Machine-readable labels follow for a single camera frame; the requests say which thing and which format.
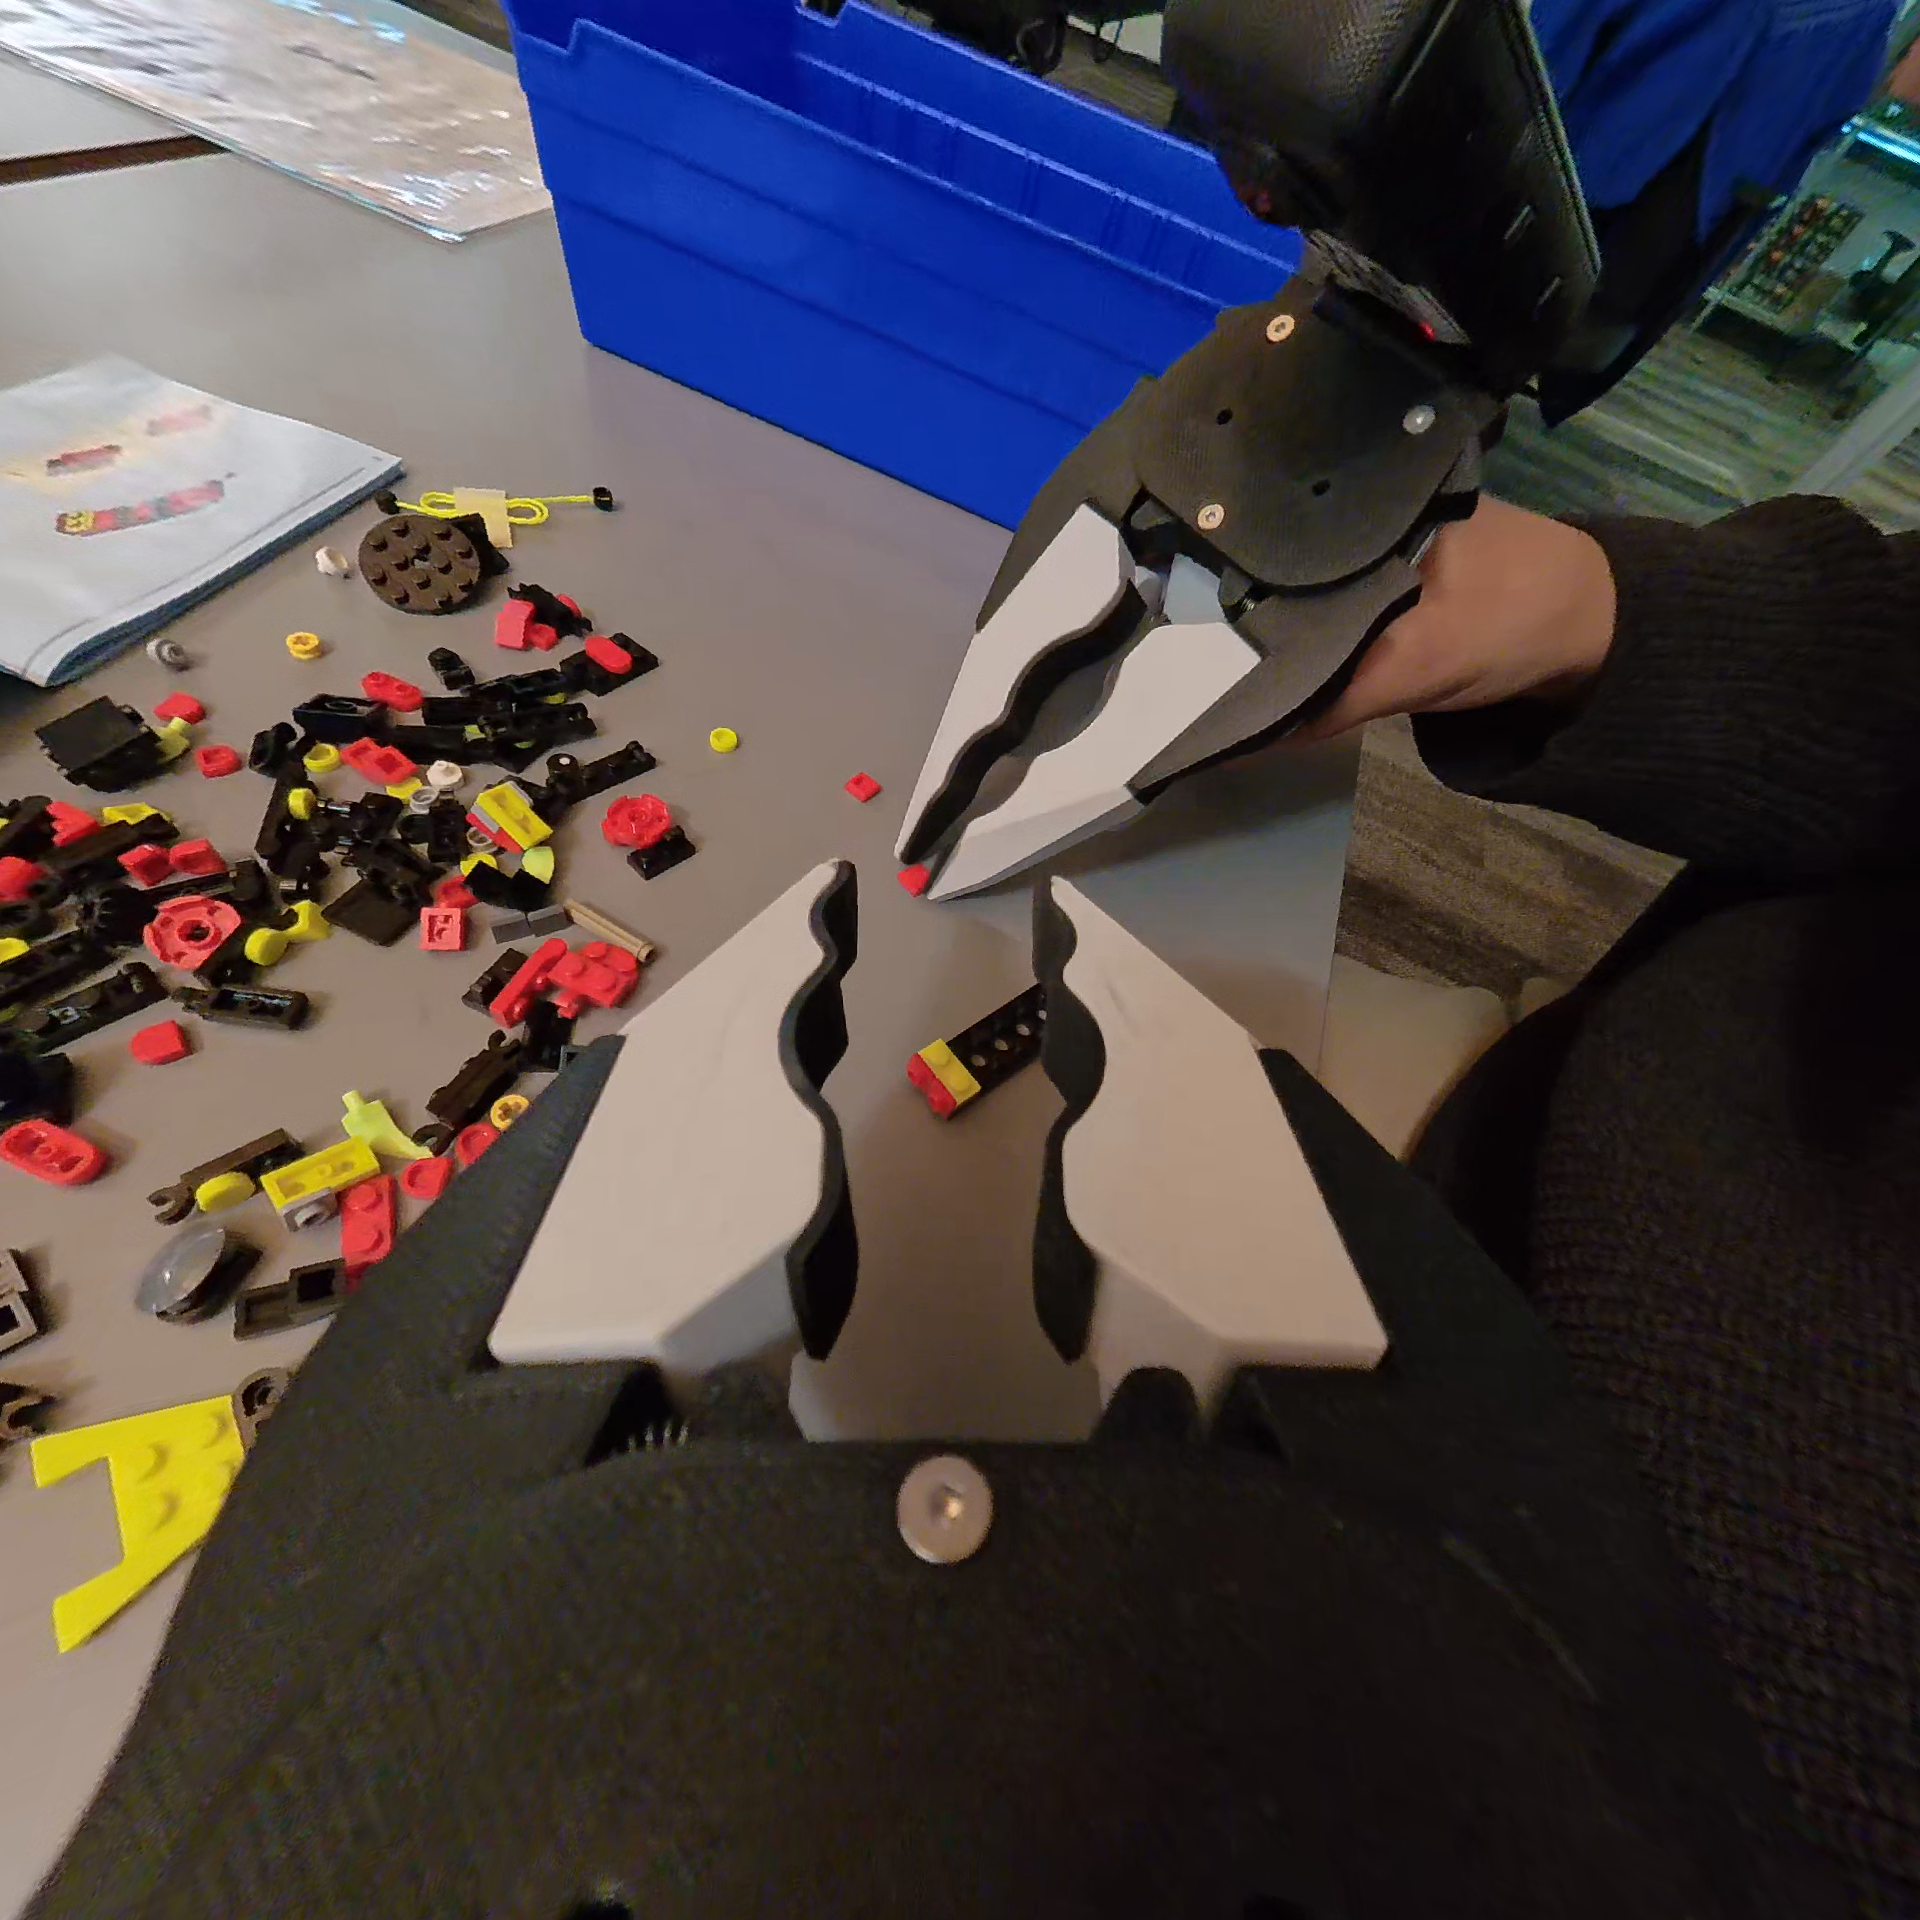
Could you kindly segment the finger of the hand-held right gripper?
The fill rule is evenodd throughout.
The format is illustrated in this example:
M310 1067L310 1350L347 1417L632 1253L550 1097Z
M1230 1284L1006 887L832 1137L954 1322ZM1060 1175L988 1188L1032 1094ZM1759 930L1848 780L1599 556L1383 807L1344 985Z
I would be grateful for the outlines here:
M1027 740L1052 689L1136 607L1134 577L1118 521L1084 503L982 620L903 817L902 861L930 861L991 770Z
M1008 799L961 829L930 900L979 894L1138 817L1146 765L1262 662L1217 591L1207 566L1171 562L1159 620L1116 665L1103 703L1032 759Z

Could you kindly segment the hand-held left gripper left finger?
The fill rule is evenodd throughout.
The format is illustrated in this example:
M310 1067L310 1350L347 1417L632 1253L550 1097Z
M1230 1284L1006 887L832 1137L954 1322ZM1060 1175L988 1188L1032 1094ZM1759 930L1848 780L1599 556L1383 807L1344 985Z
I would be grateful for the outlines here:
M650 1361L689 1383L832 1353L857 1226L825 1078L855 958L857 871L836 857L627 1021L494 1361Z

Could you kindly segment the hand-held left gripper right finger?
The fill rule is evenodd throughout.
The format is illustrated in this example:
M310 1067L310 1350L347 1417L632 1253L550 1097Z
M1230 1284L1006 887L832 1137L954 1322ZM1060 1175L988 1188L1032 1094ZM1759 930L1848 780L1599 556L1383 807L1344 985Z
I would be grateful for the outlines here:
M1036 897L1043 1069L1063 1101L1032 1281L1100 1409L1171 1375L1203 1415L1243 1369L1374 1371L1386 1325L1268 1051L1071 881Z

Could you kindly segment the black lego assembly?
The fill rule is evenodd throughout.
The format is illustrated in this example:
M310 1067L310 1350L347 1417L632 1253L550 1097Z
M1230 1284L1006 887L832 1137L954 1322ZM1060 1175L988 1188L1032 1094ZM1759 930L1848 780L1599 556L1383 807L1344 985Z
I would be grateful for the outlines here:
M1047 1026L1047 990L1028 985L993 1012L906 1063L906 1081L938 1117L951 1117L1038 1061Z

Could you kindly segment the person's right forearm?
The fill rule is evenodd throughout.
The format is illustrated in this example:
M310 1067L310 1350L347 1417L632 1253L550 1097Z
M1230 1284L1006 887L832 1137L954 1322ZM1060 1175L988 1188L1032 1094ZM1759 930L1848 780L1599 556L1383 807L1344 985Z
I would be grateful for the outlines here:
M1591 689L1415 718L1428 770L1785 892L1916 882L1916 535L1828 497L1590 532L1616 582Z

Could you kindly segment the pile of loose lego pieces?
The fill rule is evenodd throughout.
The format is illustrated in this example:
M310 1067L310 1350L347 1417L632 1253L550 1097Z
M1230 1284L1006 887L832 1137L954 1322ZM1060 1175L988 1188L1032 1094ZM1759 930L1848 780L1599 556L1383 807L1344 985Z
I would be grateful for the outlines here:
M50 710L4 780L4 1439L203 1401L145 1327L321 1327L634 1010L587 881L694 855L630 726L650 641L512 582L496 659L350 649L244 751L178 689Z

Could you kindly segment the large yellow wedge lego plate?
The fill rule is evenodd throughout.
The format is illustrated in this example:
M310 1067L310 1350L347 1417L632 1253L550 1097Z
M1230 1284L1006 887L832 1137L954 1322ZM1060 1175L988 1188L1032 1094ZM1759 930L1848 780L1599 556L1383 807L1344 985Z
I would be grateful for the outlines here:
M32 1439L32 1475L40 1487L95 1465L105 1468L119 1538L113 1567L55 1597L52 1629L60 1652L71 1652L98 1635L203 1543L244 1457L230 1397Z

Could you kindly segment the lego instruction booklet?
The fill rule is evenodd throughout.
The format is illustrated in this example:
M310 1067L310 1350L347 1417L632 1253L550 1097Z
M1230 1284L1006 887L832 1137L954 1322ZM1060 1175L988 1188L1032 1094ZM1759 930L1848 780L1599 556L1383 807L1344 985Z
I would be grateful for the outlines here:
M2 394L2 669L55 689L401 475L119 354Z

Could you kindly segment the person's right hand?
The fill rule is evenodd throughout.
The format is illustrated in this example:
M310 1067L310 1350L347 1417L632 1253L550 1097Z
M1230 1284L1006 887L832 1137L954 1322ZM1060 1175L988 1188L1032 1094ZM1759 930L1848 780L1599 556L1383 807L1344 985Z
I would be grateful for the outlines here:
M1296 732L1319 743L1386 718L1575 697L1616 630L1616 580L1572 523L1482 497L1435 537L1415 603L1360 653L1344 691Z

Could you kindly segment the blue plastic bin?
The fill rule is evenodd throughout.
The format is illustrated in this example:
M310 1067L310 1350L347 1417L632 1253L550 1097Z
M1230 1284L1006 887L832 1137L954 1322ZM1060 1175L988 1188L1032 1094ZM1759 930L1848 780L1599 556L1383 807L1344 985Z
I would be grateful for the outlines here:
M503 10L587 342L996 525L1300 265L1203 149L873 7Z

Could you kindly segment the person's dark knit clothing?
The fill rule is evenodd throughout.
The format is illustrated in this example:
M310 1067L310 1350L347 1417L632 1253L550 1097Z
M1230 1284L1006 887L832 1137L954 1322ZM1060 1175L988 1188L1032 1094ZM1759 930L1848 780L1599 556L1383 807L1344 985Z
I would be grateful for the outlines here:
M1856 1915L1916 1915L1916 881L1681 881L1410 1156L1657 1499Z

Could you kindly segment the display shelf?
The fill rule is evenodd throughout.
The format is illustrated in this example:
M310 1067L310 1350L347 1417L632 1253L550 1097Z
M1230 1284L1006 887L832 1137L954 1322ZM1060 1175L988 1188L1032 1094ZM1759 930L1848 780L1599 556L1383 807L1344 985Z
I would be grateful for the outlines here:
M1782 402L1793 487L1840 493L1916 434L1919 107L1844 123L1722 274L1695 329L1756 361Z

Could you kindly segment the blue cloth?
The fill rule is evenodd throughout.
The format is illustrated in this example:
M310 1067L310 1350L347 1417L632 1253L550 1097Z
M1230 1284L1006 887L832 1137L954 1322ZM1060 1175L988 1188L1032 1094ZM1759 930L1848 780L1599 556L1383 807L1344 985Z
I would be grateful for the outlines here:
M1881 78L1896 3L1532 3L1591 211L1697 154L1697 230L1784 194Z

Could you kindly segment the clear plastic bag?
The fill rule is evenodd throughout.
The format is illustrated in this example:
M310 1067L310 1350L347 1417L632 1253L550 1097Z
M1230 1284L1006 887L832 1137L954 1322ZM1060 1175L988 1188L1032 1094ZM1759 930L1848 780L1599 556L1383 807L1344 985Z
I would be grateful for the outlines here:
M552 205L512 61L401 5L4 3L2 43L446 243Z

